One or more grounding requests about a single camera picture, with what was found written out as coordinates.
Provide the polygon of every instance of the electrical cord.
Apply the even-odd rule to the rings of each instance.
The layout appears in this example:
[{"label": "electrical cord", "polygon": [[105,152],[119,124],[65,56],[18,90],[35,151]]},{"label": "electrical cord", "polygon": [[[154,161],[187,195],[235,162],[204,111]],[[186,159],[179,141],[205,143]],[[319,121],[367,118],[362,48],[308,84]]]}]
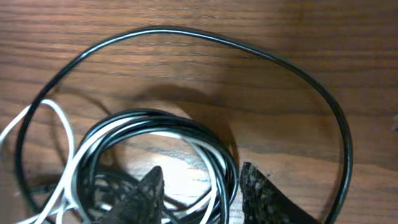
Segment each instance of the electrical cord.
[{"label": "electrical cord", "polygon": [[[73,148],[74,139],[73,139],[72,127],[70,126],[70,123],[68,122],[62,109],[59,107],[58,104],[49,99],[44,99],[42,103],[49,105],[51,108],[55,110],[55,112],[60,117],[61,122],[67,132],[68,145],[70,149],[68,155],[68,161],[58,184],[53,190],[48,201],[45,203],[43,211],[39,215],[28,218],[27,220],[24,220],[20,223],[25,223],[25,224],[32,222],[42,223],[48,215],[56,214],[57,215],[56,224],[62,224],[63,214],[71,208],[80,210],[80,215],[82,217],[85,217],[86,215],[85,212],[88,211],[89,209],[95,210],[99,208],[104,210],[104,207],[108,207],[109,208],[108,210],[110,210],[112,206],[106,204],[102,204],[101,205],[102,207],[101,206],[98,207],[95,204],[92,205],[86,204],[83,206],[83,204],[80,203],[80,199],[81,197],[83,198],[86,197],[87,199],[87,195],[79,194],[77,197],[74,197],[74,195],[77,195],[78,192],[80,193],[86,192],[86,189],[77,190],[73,188],[76,187],[75,185],[70,185],[70,184],[73,182],[74,178],[78,176],[82,176],[83,180],[76,180],[75,183],[86,182],[87,179],[89,180],[102,179],[108,183],[108,186],[99,186],[96,185],[96,183],[92,182],[91,186],[89,186],[88,189],[111,192],[112,195],[118,198],[119,200],[122,198],[123,195],[127,193],[127,191],[131,190],[132,185],[137,184],[138,180],[134,179],[133,177],[125,173],[107,172],[101,169],[98,170],[97,169],[98,163],[95,160],[95,159],[98,160],[100,158],[99,155],[105,150],[105,149],[100,150],[101,142],[106,142],[106,140],[114,140],[112,138],[106,138],[107,136],[114,135],[115,133],[117,133],[117,131],[119,131],[117,133],[118,134],[117,136],[122,137],[122,138],[117,138],[116,141],[108,141],[108,143],[110,144],[117,144],[118,142],[123,141],[126,138],[132,137],[132,132],[127,130],[126,128],[129,129],[134,128],[138,130],[139,132],[135,134],[151,133],[161,136],[167,136],[170,138],[182,139],[186,141],[203,159],[205,165],[207,166],[207,169],[209,170],[210,180],[211,180],[210,193],[202,197],[199,201],[195,202],[191,207],[188,207],[186,210],[169,211],[168,209],[163,208],[164,210],[163,214],[165,214],[165,216],[167,217],[164,219],[163,223],[168,223],[168,222],[183,223],[177,217],[187,219],[194,212],[196,213],[194,220],[198,220],[200,218],[199,220],[200,224],[208,223],[209,219],[211,218],[213,219],[213,221],[210,222],[214,222],[216,219],[218,219],[218,217],[215,216],[215,214],[219,213],[217,205],[215,206],[215,203],[218,203],[217,202],[218,199],[216,198],[217,196],[216,194],[218,192],[217,187],[220,189],[220,195],[222,201],[221,208],[223,209],[221,211],[221,221],[228,222],[227,205],[232,203],[236,195],[236,191],[238,189],[238,183],[237,183],[238,170],[232,157],[228,153],[228,150],[221,145],[221,142],[217,139],[216,135],[206,127],[198,123],[195,123],[194,121],[191,121],[189,119],[174,116],[170,113],[166,113],[159,110],[123,111],[118,114],[114,114],[110,117],[107,117],[106,119],[100,121],[98,124],[94,125],[90,129],[90,131],[86,134],[86,136],[82,140],[81,147],[79,148],[78,151],[79,154],[82,156],[79,156],[79,155],[74,155],[75,150]],[[10,130],[17,124],[17,122],[23,118],[28,108],[29,107],[24,109],[20,113],[20,115],[17,116],[5,128],[3,133],[0,134],[0,140],[1,140],[0,143],[2,143],[2,141],[5,139]],[[186,128],[190,130],[191,133],[187,134],[188,131],[182,131],[179,134],[178,130],[174,130],[175,133],[167,130],[167,129],[174,129],[174,126],[178,126],[180,130]],[[129,134],[129,136],[120,135],[123,133]],[[89,171],[88,173],[90,173],[92,176],[90,178],[87,178],[83,174],[79,175],[79,173],[84,173],[84,169],[82,169],[82,167],[79,167],[78,165],[81,165],[82,167],[86,166],[89,168],[93,166],[92,168],[94,169],[93,171],[91,171],[90,169],[88,170]],[[227,196],[226,195],[227,190],[225,188],[224,183],[226,182],[226,180],[229,180],[229,177],[224,179],[224,175],[228,173],[228,169],[232,170],[233,176],[236,178],[233,179],[233,182],[227,183],[230,187],[234,189],[232,191],[233,193]],[[117,190],[113,188],[113,184],[116,184],[118,186]],[[60,205],[54,209],[53,207],[55,206],[56,201],[59,199],[61,201]],[[208,202],[207,209],[205,211],[200,210],[200,208],[202,208],[202,206],[204,206],[207,202]],[[95,220],[95,218],[93,218],[93,216],[90,216],[89,219],[85,221],[92,222],[93,220]]]},{"label": "electrical cord", "polygon": [[[44,87],[43,89],[39,92],[39,94],[35,97],[35,99],[32,102],[32,105],[30,106],[29,110],[26,113],[26,116],[24,118],[24,121],[22,123],[22,126],[20,128],[18,138],[17,138],[17,143],[16,143],[16,156],[15,156],[15,166],[16,166],[16,175],[18,179],[19,186],[21,188],[21,192],[25,199],[27,200],[27,203],[30,205],[30,207],[35,211],[35,212],[40,212],[39,206],[34,202],[31,194],[29,187],[27,185],[27,181],[25,179],[24,175],[24,169],[23,169],[23,164],[22,164],[22,153],[23,153],[23,146],[24,146],[24,139],[25,135],[27,132],[27,129],[29,127],[29,124],[32,120],[32,117],[39,106],[40,102],[43,100],[45,95],[68,73],[70,72],[76,65],[78,65],[80,62],[82,62],[85,58],[89,57],[91,54],[96,52],[97,50],[122,41],[126,39],[130,39],[133,37],[138,37],[140,35],[149,35],[149,34],[179,34],[179,35],[187,35],[190,37],[197,37],[200,39],[205,39],[209,40],[212,42],[217,42],[220,44],[228,45],[230,47],[236,48],[243,50],[245,52],[248,52],[253,55],[257,55],[261,58],[264,58],[266,60],[269,60],[271,62],[274,62],[291,72],[294,72],[296,75],[299,77],[303,78],[307,83],[309,83],[314,89],[316,89],[319,94],[326,100],[326,102],[329,104],[330,108],[332,109],[336,120],[339,124],[340,131],[341,131],[341,137],[343,140],[343,148],[344,148],[344,162],[343,162],[343,173],[341,176],[341,182],[340,186],[336,195],[336,198],[333,202],[333,205],[331,206],[330,212],[325,220],[325,223],[330,224],[334,223],[336,220],[342,206],[343,202],[345,200],[346,194],[348,192],[348,186],[349,182],[351,179],[352,175],[352,168],[353,168],[353,144],[352,144],[352,139],[351,139],[351,133],[349,131],[349,126],[348,122],[344,116],[343,110],[339,106],[338,102],[331,96],[329,92],[321,85],[319,84],[314,78],[312,78],[308,73],[304,72],[303,70],[299,69],[295,65],[291,64],[290,62],[276,57],[268,52],[265,52],[261,49],[257,49],[255,47],[252,47],[248,44],[244,44],[242,42],[238,42],[235,40],[232,40],[227,37],[223,37],[218,34],[211,34],[208,32],[203,32],[200,30],[193,30],[193,29],[187,29],[187,28],[182,28],[182,27],[147,27],[147,28],[141,28],[141,29],[136,29],[127,33],[119,34],[114,37],[111,37],[109,39],[106,39],[90,48],[82,52],[79,56],[74,58],[71,62],[69,62],[65,67],[63,67]],[[169,130],[167,127],[162,126],[161,130]],[[218,171],[217,176],[220,174],[219,169],[215,169],[215,171]],[[217,182],[217,187],[222,188],[222,183],[220,181]],[[72,193],[70,189],[70,200],[72,200]],[[225,205],[225,198],[224,196],[221,196],[221,211],[225,213],[228,213],[224,211],[224,208],[226,207]]]}]

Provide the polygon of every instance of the wood grain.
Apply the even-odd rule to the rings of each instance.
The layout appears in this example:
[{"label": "wood grain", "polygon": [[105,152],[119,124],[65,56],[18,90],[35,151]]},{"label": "wood grain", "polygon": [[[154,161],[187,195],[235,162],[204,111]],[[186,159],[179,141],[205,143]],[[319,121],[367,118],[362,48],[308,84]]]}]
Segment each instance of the wood grain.
[{"label": "wood grain", "polygon": [[[288,58],[340,102],[355,152],[337,223],[397,223],[397,21],[398,4],[388,0],[3,0],[0,128],[69,60],[106,37],[162,24],[217,32]],[[151,107],[189,116],[225,141],[234,139],[240,164],[257,164],[311,215],[322,220],[328,212],[340,171],[337,123],[320,95],[270,62],[190,37],[139,37],[100,50],[52,96],[68,113],[77,139],[106,116],[104,108]],[[4,223],[30,215],[12,177],[16,134],[2,152]],[[25,145],[29,180],[61,173],[55,149],[65,148],[60,123],[40,109]],[[181,142],[143,136],[115,154],[137,177],[160,164],[166,192],[183,202],[208,187],[203,164]],[[231,223],[243,221],[240,200],[231,208]]]}]

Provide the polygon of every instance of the white wire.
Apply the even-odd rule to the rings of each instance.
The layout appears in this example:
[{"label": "white wire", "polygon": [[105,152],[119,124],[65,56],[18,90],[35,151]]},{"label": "white wire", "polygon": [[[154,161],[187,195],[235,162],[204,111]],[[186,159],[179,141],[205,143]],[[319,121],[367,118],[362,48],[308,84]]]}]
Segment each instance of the white wire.
[{"label": "white wire", "polygon": [[[66,117],[65,113],[63,112],[63,110],[61,109],[61,107],[54,102],[53,100],[50,99],[44,99],[40,102],[40,104],[44,104],[49,106],[51,109],[54,110],[54,112],[56,112],[56,114],[58,115],[58,117],[60,118],[60,121],[62,123],[63,128],[65,129],[65,132],[67,134],[67,139],[68,139],[68,160],[67,160],[67,164],[73,159],[73,155],[75,153],[75,139],[73,136],[73,131],[72,131],[72,127],[70,126],[70,123],[68,121],[68,118]],[[5,138],[7,137],[7,135],[10,133],[11,129],[26,115],[27,111],[29,110],[30,105],[27,106],[25,109],[23,109],[18,116],[16,116],[2,131],[2,133],[0,134],[0,150],[1,150],[1,146],[5,140]],[[58,183],[56,188],[56,190],[62,190],[63,186]],[[57,201],[57,199],[59,198],[59,195],[53,194],[49,200],[49,202],[46,204],[43,212],[37,217],[47,217],[50,213],[51,213],[51,209],[53,208],[53,206],[55,205],[55,202]],[[67,208],[67,202],[65,200],[63,200],[62,204],[61,204],[61,208],[62,210],[64,210],[65,208]]]},{"label": "white wire", "polygon": [[[66,212],[67,210],[72,209],[72,208],[75,208],[75,207],[73,205],[68,205],[67,207],[63,208],[63,210],[64,210],[64,212]],[[62,209],[61,207],[52,209],[51,212],[49,213],[49,215],[55,215],[55,214],[59,213],[61,211],[61,209]],[[16,224],[31,224],[39,217],[39,215],[40,214],[34,215],[28,219],[25,219],[24,221],[17,222]]]},{"label": "white wire", "polygon": [[[65,132],[67,134],[67,139],[68,139],[68,160],[67,164],[65,166],[65,169],[62,173],[62,176],[53,191],[53,194],[51,195],[49,201],[45,205],[43,211],[35,215],[33,217],[30,217],[24,221],[21,221],[17,224],[29,224],[34,222],[35,224],[40,224],[42,223],[46,217],[49,215],[55,215],[57,214],[56,217],[56,224],[62,224],[63,223],[63,215],[64,213],[71,209],[71,208],[77,208],[79,212],[81,213],[83,219],[86,217],[84,215],[84,211],[79,208],[80,200],[77,196],[77,191],[76,191],[76,179],[75,179],[75,173],[76,169],[78,168],[79,164],[81,162],[85,163],[86,159],[96,151],[96,148],[98,147],[98,144],[102,140],[103,136],[113,130],[114,128],[117,128],[118,126],[125,124],[126,122],[131,121],[132,119],[137,119],[141,118],[141,116],[137,116],[134,118],[123,118],[119,119],[117,121],[114,121],[105,127],[101,128],[99,131],[95,132],[90,138],[88,138],[79,148],[78,152],[75,154],[75,140],[73,137],[73,131],[72,127],[65,115],[65,113],[62,111],[61,107],[54,102],[53,100],[50,99],[44,99],[41,104],[45,104],[51,109],[53,109],[58,117],[60,118],[60,121],[65,129]],[[30,106],[27,106],[24,108],[18,116],[16,116],[2,131],[0,134],[0,152],[1,152],[1,146],[7,137],[7,135],[10,133],[11,129],[26,115],[28,109]],[[129,126],[126,126],[124,129],[131,128],[133,126],[138,125],[138,123],[131,124]],[[167,136],[170,138],[175,138],[175,139],[183,139],[186,141],[194,150],[195,152],[202,158],[203,162],[207,166],[209,175],[210,175],[210,182],[211,182],[211,187],[210,191],[202,197],[201,200],[198,202],[195,202],[193,205],[189,206],[185,210],[179,210],[175,211],[174,214],[177,217],[184,217],[185,215],[189,215],[198,209],[201,209],[206,203],[208,203],[206,212],[200,222],[200,224],[205,224],[213,210],[215,200],[216,200],[216,195],[217,195],[217,187],[216,187],[216,177],[215,177],[215,171],[214,168],[211,166],[210,161],[208,160],[207,156],[205,153],[202,151],[202,149],[198,146],[201,146],[205,148],[206,150],[209,150],[215,158],[218,160],[220,163],[221,167],[223,168],[223,172],[226,172],[226,164],[225,161],[222,157],[222,155],[211,145],[200,141],[198,139],[193,139],[189,138],[187,136],[182,136],[177,133],[173,132],[154,132],[151,134],[156,134],[159,136]],[[60,199],[60,205],[56,208],[53,209],[55,206],[55,203]]]}]

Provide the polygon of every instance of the black cable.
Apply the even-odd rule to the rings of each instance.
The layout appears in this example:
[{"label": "black cable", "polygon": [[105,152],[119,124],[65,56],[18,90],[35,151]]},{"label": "black cable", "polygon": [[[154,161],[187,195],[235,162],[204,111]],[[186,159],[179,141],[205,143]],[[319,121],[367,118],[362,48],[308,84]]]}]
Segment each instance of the black cable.
[{"label": "black cable", "polygon": [[[221,222],[227,223],[228,222],[228,213],[229,213],[229,206],[231,205],[235,196],[236,192],[238,191],[238,169],[236,164],[234,163],[233,158],[228,153],[228,150],[223,147],[221,141],[217,138],[216,134],[214,134],[210,129],[207,127],[196,123],[190,119],[178,117],[168,113],[162,113],[161,111],[155,110],[132,110],[132,111],[124,111],[118,114],[112,115],[99,123],[97,123],[94,128],[92,128],[89,133],[86,135],[83,141],[86,141],[92,133],[96,132],[98,128],[104,127],[105,125],[120,120],[122,118],[135,118],[139,114],[137,119],[132,119],[131,121],[114,128],[111,132],[106,134],[99,145],[96,147],[96,151],[88,158],[85,162],[88,164],[86,167],[88,174],[88,182],[89,185],[91,184],[91,189],[93,188],[92,185],[94,184],[94,178],[96,176],[97,165],[99,158],[101,157],[102,153],[105,150],[113,147],[115,144],[124,141],[128,138],[132,138],[139,134],[145,133],[152,133],[152,132],[159,132],[165,131],[168,133],[175,133],[180,134],[182,136],[188,136],[190,138],[199,139],[201,141],[207,142],[208,144],[214,146],[224,157],[226,163],[226,175],[224,176],[221,172],[222,168],[220,164],[216,161],[216,158],[210,153],[206,154],[211,162],[212,166],[215,168],[216,171],[216,180],[219,187],[219,192],[221,195],[221,201],[216,201],[216,206],[213,209],[213,213],[211,216],[210,223],[215,222],[219,215],[221,215]],[[77,176],[77,183],[82,182],[81,179],[84,179],[84,167],[80,167],[76,171]],[[88,194],[83,194],[83,192],[90,192],[90,190],[84,190],[84,187],[80,186],[77,190],[79,192],[79,198],[82,201],[87,202]],[[93,203],[82,203],[81,208],[83,212],[88,214],[88,207],[92,207]],[[204,216],[204,211],[198,212],[193,215],[187,215],[184,217],[183,220],[179,220],[179,223],[199,223],[201,218]]]},{"label": "black cable", "polygon": [[243,50],[245,52],[248,52],[250,54],[257,55],[259,57],[262,57],[266,60],[269,60],[271,62],[274,62],[292,72],[297,74],[299,77],[303,78],[306,82],[308,82],[314,89],[316,89],[319,94],[326,100],[326,102],[329,104],[330,108],[333,110],[334,115],[336,116],[336,120],[339,124],[340,131],[341,131],[341,137],[343,139],[343,147],[344,147],[344,163],[343,163],[343,175],[341,177],[341,182],[340,186],[336,195],[336,198],[333,202],[333,205],[331,207],[331,210],[325,220],[325,223],[334,223],[336,220],[342,206],[343,202],[345,200],[345,197],[348,192],[348,186],[349,182],[351,180],[351,175],[352,175],[352,168],[353,168],[353,144],[352,144],[352,139],[351,139],[351,133],[349,131],[349,126],[348,122],[344,116],[343,110],[337,103],[337,101],[330,95],[329,92],[321,85],[319,84],[314,78],[312,78],[309,74],[304,72],[303,70],[299,69],[295,65],[291,64],[290,62],[276,57],[270,53],[267,53],[263,50],[257,49],[255,47],[252,47],[248,44],[244,44],[241,42],[238,42],[236,40],[223,37],[218,34],[211,34],[208,32],[203,32],[200,30],[192,30],[192,29],[187,29],[187,28],[182,28],[182,27],[147,27],[147,28],[141,28],[141,29],[136,29],[133,31],[129,31],[127,33],[119,34],[114,37],[111,37],[109,39],[106,39],[90,48],[85,50],[83,53],[81,53],[79,56],[74,58],[71,62],[69,62],[65,67],[63,67],[45,86],[44,88],[39,92],[39,94],[35,97],[33,100],[25,118],[22,123],[22,126],[20,128],[18,138],[17,138],[17,143],[16,143],[16,156],[15,156],[15,167],[16,167],[16,175],[17,175],[17,180],[18,184],[21,188],[21,192],[25,199],[27,200],[27,203],[30,205],[30,207],[35,211],[35,212],[40,212],[39,211],[39,206],[35,203],[33,200],[29,187],[27,185],[27,181],[25,179],[24,175],[24,169],[22,165],[22,149],[24,146],[24,139],[25,135],[27,132],[27,129],[29,127],[30,121],[32,120],[32,117],[39,106],[40,102],[43,100],[44,96],[68,73],[70,72],[76,65],[78,65],[80,62],[82,62],[85,58],[90,56],[92,53],[96,52],[97,50],[122,41],[126,39],[130,39],[132,37],[137,37],[140,35],[149,35],[149,34],[180,34],[180,35],[187,35],[190,37],[197,37],[205,40],[210,40],[213,42],[217,42],[220,44],[225,44],[230,47],[234,47],[236,49]]}]

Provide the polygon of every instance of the cable bundle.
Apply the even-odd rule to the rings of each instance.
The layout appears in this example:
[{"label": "cable bundle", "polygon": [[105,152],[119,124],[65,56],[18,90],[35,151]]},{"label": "cable bundle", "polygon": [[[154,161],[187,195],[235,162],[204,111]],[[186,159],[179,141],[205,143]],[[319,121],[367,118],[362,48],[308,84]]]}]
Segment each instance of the cable bundle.
[{"label": "cable bundle", "polygon": [[[319,94],[326,100],[330,108],[333,110],[336,120],[340,127],[341,137],[343,140],[344,147],[344,163],[343,163],[343,173],[341,176],[340,186],[336,198],[331,206],[331,210],[325,220],[325,223],[333,223],[345,200],[348,192],[349,182],[351,180],[352,168],[353,168],[353,143],[351,139],[351,133],[349,131],[348,122],[344,116],[344,112],[337,103],[337,101],[332,97],[332,95],[319,84],[313,77],[308,73],[304,72],[300,68],[292,65],[290,62],[276,57],[270,53],[263,50],[255,48],[253,46],[223,37],[217,34],[211,34],[203,32],[200,30],[192,30],[181,27],[147,27],[142,29],[133,30],[124,34],[119,34],[109,39],[106,39],[90,48],[85,50],[79,56],[74,58],[65,67],[63,67],[39,92],[39,94],[33,100],[31,106],[26,108],[23,113],[21,113],[11,124],[15,125],[18,120],[23,120],[16,144],[16,156],[15,156],[15,166],[16,166],[16,177],[18,179],[18,184],[21,188],[21,193],[27,200],[27,203],[33,209],[34,212],[40,213],[35,224],[41,223],[44,218],[51,213],[57,213],[57,221],[62,222],[62,214],[68,208],[75,208],[79,211],[83,220],[86,222],[92,221],[90,219],[90,207],[93,203],[90,203],[90,189],[95,189],[96,179],[103,178],[104,175],[102,171],[97,171],[98,158],[107,150],[109,147],[117,144],[124,139],[136,136],[138,134],[144,133],[155,133],[164,136],[169,136],[173,138],[179,138],[191,145],[192,148],[200,155],[200,157],[205,161],[206,166],[210,172],[210,179],[212,188],[210,192],[201,200],[199,200],[192,208],[181,213],[169,214],[170,222],[181,222],[181,223],[206,223],[207,219],[210,223],[215,222],[218,217],[220,217],[222,223],[228,223],[228,204],[232,202],[237,190],[237,170],[231,156],[227,153],[227,150],[222,146],[217,137],[209,131],[207,128],[197,124],[188,119],[179,118],[172,114],[168,114],[162,111],[154,110],[134,110],[125,111],[116,114],[110,118],[99,122],[93,129],[91,129],[86,135],[84,141],[80,144],[78,152],[75,154],[74,142],[72,129],[67,128],[67,123],[62,123],[67,131],[69,140],[69,155],[68,164],[65,171],[55,188],[51,198],[47,202],[43,210],[35,203],[32,198],[30,188],[27,185],[27,181],[24,175],[23,163],[22,163],[22,152],[24,139],[29,127],[30,121],[41,103],[48,104],[50,101],[44,99],[46,94],[75,66],[82,62],[85,58],[89,57],[91,54],[97,50],[122,41],[137,37],[140,35],[149,34],[179,34],[186,35],[190,37],[196,37],[204,40],[209,40],[212,42],[217,42],[220,44],[228,45],[230,47],[243,50],[253,55],[257,55],[263,59],[274,62],[291,72],[294,72],[300,78],[304,79],[308,84],[310,84],[314,89],[316,89]],[[123,177],[111,177],[116,182],[123,182]],[[53,206],[57,199],[64,192],[64,197],[59,208],[54,209]],[[207,209],[196,214],[196,211],[200,205],[207,204]]]},{"label": "cable bundle", "polygon": [[[173,211],[164,207],[166,217],[162,221],[204,224],[214,223],[220,218],[222,223],[228,223],[229,205],[238,189],[238,169],[228,150],[208,128],[190,119],[160,110],[123,111],[94,125],[75,153],[72,127],[61,107],[49,99],[43,100],[42,103],[50,106],[58,114],[65,128],[69,145],[68,161],[59,183],[40,215],[20,224],[42,223],[47,216],[53,214],[57,214],[56,222],[61,224],[63,214],[71,208],[78,210],[85,223],[91,223],[97,218],[93,211],[109,211],[111,206],[108,204],[95,202],[95,192],[114,192],[115,184],[118,189],[128,191],[129,185],[135,184],[137,180],[127,174],[99,169],[99,158],[115,144],[141,134],[156,134],[185,141],[202,158],[210,174],[211,188],[200,200],[185,210]],[[6,127],[0,135],[1,142],[28,109],[29,107],[24,109]],[[97,185],[96,180],[105,180],[108,184]],[[125,193],[119,190],[119,194],[114,195],[117,198],[113,201],[117,202]],[[57,201],[60,201],[60,205],[54,208]]]}]

